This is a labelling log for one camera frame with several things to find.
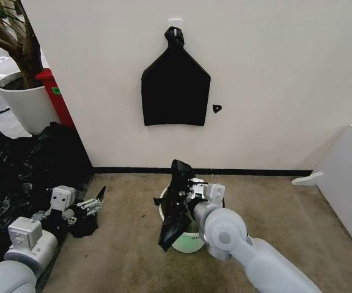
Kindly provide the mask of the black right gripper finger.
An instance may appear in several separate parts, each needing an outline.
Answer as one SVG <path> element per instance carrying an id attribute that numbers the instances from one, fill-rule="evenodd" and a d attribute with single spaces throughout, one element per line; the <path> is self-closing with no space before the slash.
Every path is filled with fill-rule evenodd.
<path id="1" fill-rule="evenodd" d="M 191 178 L 188 186 L 190 188 L 189 197 L 190 199 L 201 198 L 205 199 L 205 188 L 208 183 L 199 178 Z"/>
<path id="2" fill-rule="evenodd" d="M 179 203 L 189 203 L 191 201 L 191 189 L 187 188 L 185 190 L 178 191 L 177 201 Z"/>

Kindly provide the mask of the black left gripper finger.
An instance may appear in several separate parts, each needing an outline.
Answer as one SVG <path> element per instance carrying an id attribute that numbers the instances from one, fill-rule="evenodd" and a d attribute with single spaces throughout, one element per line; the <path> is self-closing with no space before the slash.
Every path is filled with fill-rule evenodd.
<path id="1" fill-rule="evenodd" d="M 103 186 L 95 198 L 77 204 L 84 214 L 96 214 L 101 209 L 105 197 L 106 186 Z"/>
<path id="2" fill-rule="evenodd" d="M 62 219 L 66 221 L 67 225 L 74 225 L 77 222 L 77 217 L 73 210 L 66 210 L 62 213 Z"/>

